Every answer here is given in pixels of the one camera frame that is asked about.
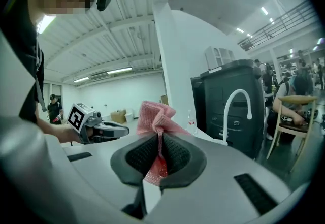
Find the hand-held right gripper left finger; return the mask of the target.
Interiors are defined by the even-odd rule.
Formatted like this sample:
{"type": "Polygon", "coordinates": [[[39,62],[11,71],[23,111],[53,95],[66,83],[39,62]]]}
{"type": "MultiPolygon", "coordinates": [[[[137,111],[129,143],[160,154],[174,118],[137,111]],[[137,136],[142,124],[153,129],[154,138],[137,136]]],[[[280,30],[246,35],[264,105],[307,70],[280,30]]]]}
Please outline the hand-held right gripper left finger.
{"type": "Polygon", "coordinates": [[[136,204],[147,212],[154,209],[160,200],[159,187],[147,181],[138,186],[124,184],[111,167],[111,157],[117,150],[153,136],[127,135],[115,141],[73,146],[47,137],[51,162],[76,223],[140,223],[124,209],[136,204]]]}

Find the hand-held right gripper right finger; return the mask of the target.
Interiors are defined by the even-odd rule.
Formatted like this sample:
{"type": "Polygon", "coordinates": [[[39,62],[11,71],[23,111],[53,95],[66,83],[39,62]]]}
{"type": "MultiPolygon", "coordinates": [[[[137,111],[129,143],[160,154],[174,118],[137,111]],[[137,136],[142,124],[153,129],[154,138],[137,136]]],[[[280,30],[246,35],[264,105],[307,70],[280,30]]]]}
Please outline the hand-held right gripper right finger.
{"type": "Polygon", "coordinates": [[[166,133],[165,137],[200,149],[207,163],[189,186],[163,190],[149,213],[150,223],[249,223],[258,219],[262,201],[252,201],[237,176],[250,176],[271,198],[273,208],[290,195],[278,176],[232,147],[184,134],[166,133]]]}

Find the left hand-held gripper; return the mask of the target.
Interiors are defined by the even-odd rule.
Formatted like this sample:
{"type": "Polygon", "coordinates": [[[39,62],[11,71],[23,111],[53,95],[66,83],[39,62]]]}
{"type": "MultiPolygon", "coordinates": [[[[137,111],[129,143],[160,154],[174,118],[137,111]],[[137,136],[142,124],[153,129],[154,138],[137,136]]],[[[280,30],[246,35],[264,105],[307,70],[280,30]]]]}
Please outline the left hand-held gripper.
{"type": "Polygon", "coordinates": [[[101,113],[83,104],[74,103],[68,116],[68,124],[72,126],[82,144],[93,142],[109,142],[117,140],[129,134],[129,128],[125,125],[113,122],[102,121],[101,113]],[[119,127],[125,130],[102,130],[100,124],[119,127]]]}

